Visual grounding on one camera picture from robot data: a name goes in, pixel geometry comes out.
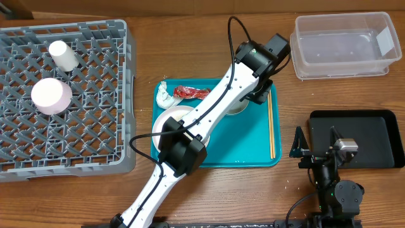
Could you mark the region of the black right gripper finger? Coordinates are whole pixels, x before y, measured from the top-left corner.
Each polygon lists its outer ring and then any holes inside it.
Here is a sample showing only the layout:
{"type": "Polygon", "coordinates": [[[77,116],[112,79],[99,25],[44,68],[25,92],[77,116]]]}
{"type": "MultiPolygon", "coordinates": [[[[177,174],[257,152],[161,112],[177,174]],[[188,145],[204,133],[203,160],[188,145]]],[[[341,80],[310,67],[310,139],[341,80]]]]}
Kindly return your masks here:
{"type": "Polygon", "coordinates": [[[309,146],[301,126],[296,127],[294,142],[289,153],[290,158],[302,158],[309,155],[309,146]]]}
{"type": "Polygon", "coordinates": [[[330,127],[330,149],[337,149],[338,146],[336,142],[341,138],[341,134],[337,131],[334,126],[330,127]]]}

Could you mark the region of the grey small saucer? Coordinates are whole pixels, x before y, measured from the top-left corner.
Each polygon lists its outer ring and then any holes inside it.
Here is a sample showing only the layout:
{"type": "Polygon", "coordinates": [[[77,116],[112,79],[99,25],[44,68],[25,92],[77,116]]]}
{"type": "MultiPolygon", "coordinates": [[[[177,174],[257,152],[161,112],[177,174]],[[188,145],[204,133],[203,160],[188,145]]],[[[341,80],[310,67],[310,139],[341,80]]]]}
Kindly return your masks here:
{"type": "Polygon", "coordinates": [[[232,107],[227,111],[226,115],[237,115],[244,111],[249,104],[249,100],[243,99],[242,101],[235,102],[232,107]]]}

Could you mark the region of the cream cup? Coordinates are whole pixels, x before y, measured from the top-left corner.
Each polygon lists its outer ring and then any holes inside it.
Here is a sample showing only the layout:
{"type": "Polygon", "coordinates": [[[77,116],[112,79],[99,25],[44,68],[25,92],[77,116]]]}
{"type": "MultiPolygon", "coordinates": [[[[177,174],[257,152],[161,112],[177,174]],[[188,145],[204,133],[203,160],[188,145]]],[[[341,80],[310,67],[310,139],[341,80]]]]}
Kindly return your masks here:
{"type": "Polygon", "coordinates": [[[70,72],[79,65],[73,49],[64,41],[54,41],[49,45],[49,54],[57,67],[70,72]]]}

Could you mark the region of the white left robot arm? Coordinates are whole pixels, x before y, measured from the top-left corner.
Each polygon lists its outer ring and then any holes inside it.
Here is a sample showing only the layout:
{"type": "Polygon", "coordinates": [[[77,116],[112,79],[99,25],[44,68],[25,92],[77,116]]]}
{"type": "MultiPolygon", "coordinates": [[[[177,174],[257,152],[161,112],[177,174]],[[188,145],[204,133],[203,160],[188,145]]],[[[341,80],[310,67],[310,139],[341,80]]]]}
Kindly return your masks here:
{"type": "Polygon", "coordinates": [[[237,102],[263,104],[270,91],[270,77],[290,54],[288,42],[254,41],[231,50],[232,64],[217,86],[179,121],[170,117],[159,137],[158,159],[143,190],[123,213],[115,215],[111,227],[149,227],[174,185],[193,173],[207,157],[205,142],[225,114],[237,102]]]}

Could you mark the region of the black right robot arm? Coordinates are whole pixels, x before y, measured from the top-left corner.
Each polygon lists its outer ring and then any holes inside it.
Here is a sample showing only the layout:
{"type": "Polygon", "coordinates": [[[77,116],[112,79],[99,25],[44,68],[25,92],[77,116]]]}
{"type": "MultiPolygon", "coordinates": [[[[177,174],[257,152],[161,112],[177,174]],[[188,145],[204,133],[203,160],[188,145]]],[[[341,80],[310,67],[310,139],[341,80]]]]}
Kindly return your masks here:
{"type": "Polygon", "coordinates": [[[299,158],[298,167],[306,169],[315,191],[294,203],[285,218],[286,227],[361,227],[354,217],[360,213],[364,187],[351,180],[342,180],[338,168],[349,163],[358,153],[354,139],[344,138],[335,127],[330,128],[330,145],[322,153],[310,151],[301,127],[296,128],[290,150],[291,158],[299,158]],[[311,213],[304,220],[291,220],[295,207],[316,196],[319,212],[311,213]]]}

